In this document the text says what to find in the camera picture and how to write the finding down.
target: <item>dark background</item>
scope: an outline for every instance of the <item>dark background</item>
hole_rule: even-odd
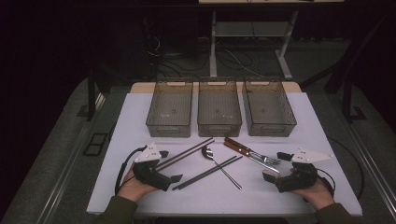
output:
[[[372,3],[375,7],[364,5]],[[157,13],[148,27],[142,22],[147,16],[145,13],[97,17],[90,13],[78,14],[73,4],[45,0],[0,3],[3,79],[0,88],[0,218],[70,94],[87,77],[89,69],[95,72],[100,91],[150,80],[154,74],[149,58],[142,56],[147,55],[147,36],[143,30],[160,36],[169,47],[183,46],[179,50],[192,54],[195,37],[208,35],[207,26],[203,24],[210,22],[210,13],[179,13],[172,17]],[[301,10],[293,37],[296,41],[345,38],[356,41],[358,46],[362,37],[390,10],[395,12],[388,1],[347,1],[341,8]],[[393,130],[396,130],[395,15],[390,13],[384,20],[349,74]],[[175,39],[169,37],[170,27],[172,32],[179,31],[172,33],[180,39],[176,44]],[[121,48],[126,41],[131,47]]]

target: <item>chopsticks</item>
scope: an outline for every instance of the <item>chopsticks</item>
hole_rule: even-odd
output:
[[[163,162],[159,163],[157,165],[157,167],[156,167],[156,170],[157,171],[161,171],[161,170],[165,169],[166,167],[176,163],[177,161],[180,161],[180,160],[190,156],[192,153],[200,150],[201,147],[205,147],[205,146],[207,146],[209,144],[212,144],[214,142],[215,142],[215,140],[213,140],[213,137],[211,137],[209,139],[206,139],[204,142],[199,143],[198,145],[196,145],[194,147],[191,147],[191,148],[189,148],[189,149],[177,154],[176,156],[170,158],[169,160],[166,160],[166,161],[163,161]]]
[[[209,170],[207,170],[207,171],[201,173],[200,175],[197,175],[196,177],[193,177],[193,178],[191,178],[191,179],[185,181],[184,183],[175,186],[174,188],[172,188],[172,190],[175,190],[175,189],[184,189],[184,188],[186,188],[188,185],[195,183],[196,181],[198,181],[198,180],[204,178],[205,176],[208,176],[208,175],[211,175],[211,174],[215,173],[217,170],[220,169],[220,167],[223,168],[223,167],[225,167],[225,166],[227,166],[227,165],[229,165],[229,164],[231,164],[231,163],[233,163],[233,162],[235,162],[235,161],[241,159],[242,157],[243,157],[243,156],[240,156],[240,157],[236,158],[236,156],[233,156],[233,157],[231,157],[230,159],[228,159],[227,161],[224,161],[224,162],[222,162],[221,164],[219,164],[219,166],[215,166],[215,167],[213,167],[213,168],[211,168],[211,169],[209,169]]]

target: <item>transparent storage bin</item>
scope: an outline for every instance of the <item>transparent storage bin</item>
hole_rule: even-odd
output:
[[[241,125],[234,77],[201,77],[198,98],[199,136],[237,137]]]
[[[151,137],[190,137],[193,79],[158,78],[146,125]]]
[[[245,77],[243,87],[250,136],[288,137],[297,121],[277,77]]]

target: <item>white table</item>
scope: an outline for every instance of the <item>white table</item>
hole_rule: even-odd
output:
[[[87,208],[88,213],[100,214],[105,211],[111,196],[114,195],[120,166],[136,148],[155,142],[160,150],[169,151],[168,158],[171,158],[207,139],[198,136],[196,91],[192,101],[191,137],[150,137],[146,118],[151,97],[152,93],[129,93],[126,96]],[[297,119],[297,126],[289,137],[248,136],[243,100],[239,95],[243,125],[239,137],[233,139],[274,158],[279,151],[294,153],[298,147],[332,154],[332,148],[307,95],[302,92],[289,92],[288,97]],[[234,155],[239,156],[223,145],[223,138],[214,139],[216,142],[210,147],[218,163]],[[180,181],[182,183],[213,166],[213,162],[204,159],[198,151],[162,170],[161,173],[168,176],[183,174]],[[361,216],[361,206],[338,160],[321,161],[315,166],[334,178],[336,183],[334,199],[342,203],[352,216]],[[288,175],[291,164],[282,161],[277,168],[282,174]],[[287,217],[314,212],[300,196],[288,192],[279,193],[273,184],[265,182],[262,178],[263,167],[248,158],[242,158],[224,169],[242,186],[241,190],[236,188],[221,171],[217,171],[182,190],[172,190],[173,186],[179,184],[176,183],[166,192],[158,190],[150,193],[139,202],[136,215],[141,217]]]

